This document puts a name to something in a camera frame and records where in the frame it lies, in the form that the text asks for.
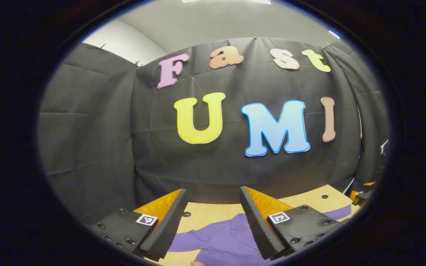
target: purple fabric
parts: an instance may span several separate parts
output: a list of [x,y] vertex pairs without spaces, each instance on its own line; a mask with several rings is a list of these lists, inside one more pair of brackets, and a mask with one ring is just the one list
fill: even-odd
[[[350,214],[351,205],[324,213],[331,219]],[[271,263],[270,259],[262,259],[245,214],[209,224],[198,231],[176,234],[169,252],[195,249],[201,249],[195,261],[203,262],[205,266],[263,266]]]

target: wooden tabletop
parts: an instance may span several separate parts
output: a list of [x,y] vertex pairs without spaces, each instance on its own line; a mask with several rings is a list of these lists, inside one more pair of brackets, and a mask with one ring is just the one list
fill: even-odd
[[[323,195],[328,195],[328,198],[323,199]],[[350,198],[330,185],[324,185],[317,189],[279,200],[292,207],[306,204],[319,212],[330,212],[351,205],[351,214],[338,219],[339,222],[353,216],[359,209],[358,205],[355,206],[352,204]],[[243,214],[244,210],[241,204],[201,204],[189,202],[185,208],[185,212],[190,212],[192,215],[181,218],[177,233],[199,230],[213,222],[232,219],[236,214]],[[160,259],[155,263],[163,266],[190,266],[190,263],[195,260],[199,252],[200,249],[186,252],[167,252],[164,259]]]

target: yellow letter u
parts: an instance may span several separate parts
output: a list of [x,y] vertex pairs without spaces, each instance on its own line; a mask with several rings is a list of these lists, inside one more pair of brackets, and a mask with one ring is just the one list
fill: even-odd
[[177,110],[177,131],[182,140],[191,144],[209,143],[221,134],[223,129],[223,115],[221,101],[226,96],[222,92],[210,93],[203,96],[203,101],[208,103],[210,124],[205,130],[196,130],[193,126],[193,106],[195,98],[185,98],[174,103]]

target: letter m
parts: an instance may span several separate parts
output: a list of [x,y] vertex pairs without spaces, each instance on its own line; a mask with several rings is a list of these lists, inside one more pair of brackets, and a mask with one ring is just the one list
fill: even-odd
[[284,103],[279,121],[276,121],[264,104],[248,104],[241,109],[249,120],[250,145],[246,149],[247,156],[262,156],[267,153],[267,148],[262,145],[262,135],[274,153],[278,153],[285,135],[288,141],[284,146],[287,153],[300,153],[310,149],[310,143],[305,134],[303,122],[302,101],[287,101]]

